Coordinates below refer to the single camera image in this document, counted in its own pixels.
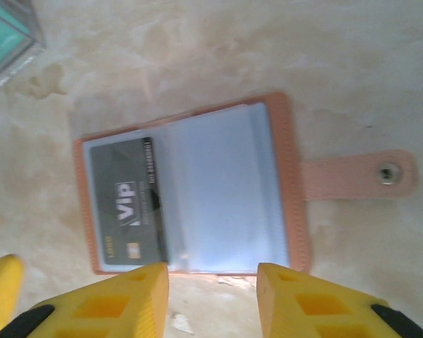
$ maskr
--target card holder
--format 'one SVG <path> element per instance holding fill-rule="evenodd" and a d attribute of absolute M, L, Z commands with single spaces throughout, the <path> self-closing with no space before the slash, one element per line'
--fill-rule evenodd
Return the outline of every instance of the card holder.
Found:
<path fill-rule="evenodd" d="M 342 198 L 354 196 L 349 193 L 357 185 L 341 177 L 340 188 L 317 182 L 316 177 L 326 179 L 332 177 L 329 173 L 339 172 L 343 162 L 301 163 L 294 131 L 288 97 L 275 92 L 76 141 L 78 188 L 94 271 L 124 272 L 161 257 L 171 272 L 251 275 L 260 262 L 307 271 L 311 250 L 305 201 L 338 198 L 341 191 L 346 193 Z M 111 155 L 104 157 L 126 142 L 131 142 L 133 151 L 143 150 L 124 156 L 120 163 Z M 363 158 L 363 163 L 370 162 L 368 158 L 373 156 Z M 369 170 L 382 158 L 371 161 Z M 347 159 L 345 165 L 348 162 L 366 172 L 360 158 Z M 103 163 L 113 169 L 103 169 Z M 416 184 L 413 158 L 401 165 L 406 168 L 402 184 L 408 190 L 394 188 L 396 196 L 410 193 Z M 118 166 L 125 170 L 116 171 Z M 95 179 L 99 168 L 106 179 Z M 148 179 L 151 169 L 156 175 L 152 182 L 156 193 Z M 376 180 L 369 175 L 365 178 Z M 133 182 L 124 185 L 123 191 L 132 194 L 137 190 L 135 200 L 113 195 L 123 181 Z M 99 185 L 104 187 L 98 194 Z M 371 187 L 362 195 L 376 197 L 379 187 Z M 156 201 L 147 200 L 150 194 L 157 196 Z M 115 197 L 129 204 L 116 210 Z M 138 215 L 146 210 L 146 217 L 121 222 L 120 210 L 125 208 L 138 209 Z M 147 210 L 158 218 L 147 216 Z M 144 235 L 155 232 L 158 240 L 151 242 Z"/>

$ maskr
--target metal snap button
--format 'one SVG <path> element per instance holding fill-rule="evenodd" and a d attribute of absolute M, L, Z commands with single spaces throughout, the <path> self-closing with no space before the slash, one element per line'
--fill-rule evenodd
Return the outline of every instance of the metal snap button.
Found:
<path fill-rule="evenodd" d="M 393 185 L 401 181 L 403 171 L 395 163 L 382 163 L 378 167 L 379 181 L 384 185 Z"/>

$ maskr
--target floor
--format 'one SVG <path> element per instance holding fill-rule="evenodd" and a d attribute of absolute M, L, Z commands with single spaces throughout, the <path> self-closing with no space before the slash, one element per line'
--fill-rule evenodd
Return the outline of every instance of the floor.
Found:
<path fill-rule="evenodd" d="M 19 311 L 103 278 L 87 257 L 74 139 L 281 89 L 304 159 L 417 157 L 412 196 L 308 213 L 313 275 L 423 327 L 423 0 L 34 3 L 48 49 L 0 89 L 0 256 L 27 264 Z M 166 337 L 261 337 L 253 284 L 172 277 Z"/>

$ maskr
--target teal object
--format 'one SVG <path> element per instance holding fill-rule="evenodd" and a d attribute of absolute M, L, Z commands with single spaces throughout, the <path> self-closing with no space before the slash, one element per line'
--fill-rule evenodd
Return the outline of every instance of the teal object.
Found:
<path fill-rule="evenodd" d="M 0 63 L 10 56 L 27 39 L 26 26 L 0 7 Z"/>

